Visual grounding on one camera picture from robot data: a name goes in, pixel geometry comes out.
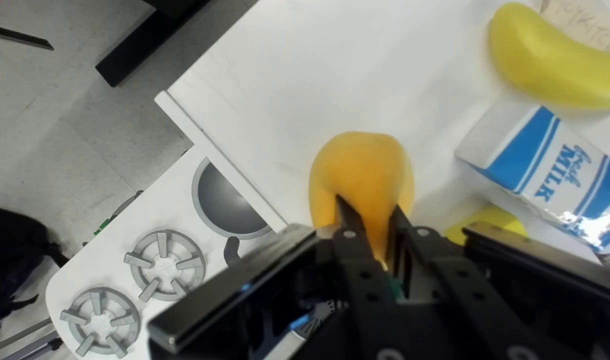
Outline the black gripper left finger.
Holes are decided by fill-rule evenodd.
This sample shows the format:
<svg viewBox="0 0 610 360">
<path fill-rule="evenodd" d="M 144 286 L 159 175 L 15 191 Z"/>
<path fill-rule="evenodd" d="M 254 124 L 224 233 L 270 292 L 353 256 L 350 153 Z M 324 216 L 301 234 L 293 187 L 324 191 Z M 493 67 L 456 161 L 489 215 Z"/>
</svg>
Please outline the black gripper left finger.
<svg viewBox="0 0 610 360">
<path fill-rule="evenodd" d="M 347 200 L 338 200 L 338 215 L 341 230 L 332 245 L 359 355 L 362 360 L 410 360 L 390 281 L 372 258 L 362 218 Z"/>
</svg>

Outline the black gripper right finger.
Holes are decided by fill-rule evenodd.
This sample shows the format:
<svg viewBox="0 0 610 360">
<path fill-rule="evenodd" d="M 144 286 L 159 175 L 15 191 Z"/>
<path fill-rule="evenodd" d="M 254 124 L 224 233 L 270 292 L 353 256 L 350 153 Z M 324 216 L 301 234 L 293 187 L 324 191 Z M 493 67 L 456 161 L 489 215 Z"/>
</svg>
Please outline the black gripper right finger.
<svg viewBox="0 0 610 360">
<path fill-rule="evenodd" d="M 387 267 L 415 310 L 412 339 L 432 360 L 538 360 L 538 342 L 464 251 L 390 216 Z"/>
</svg>

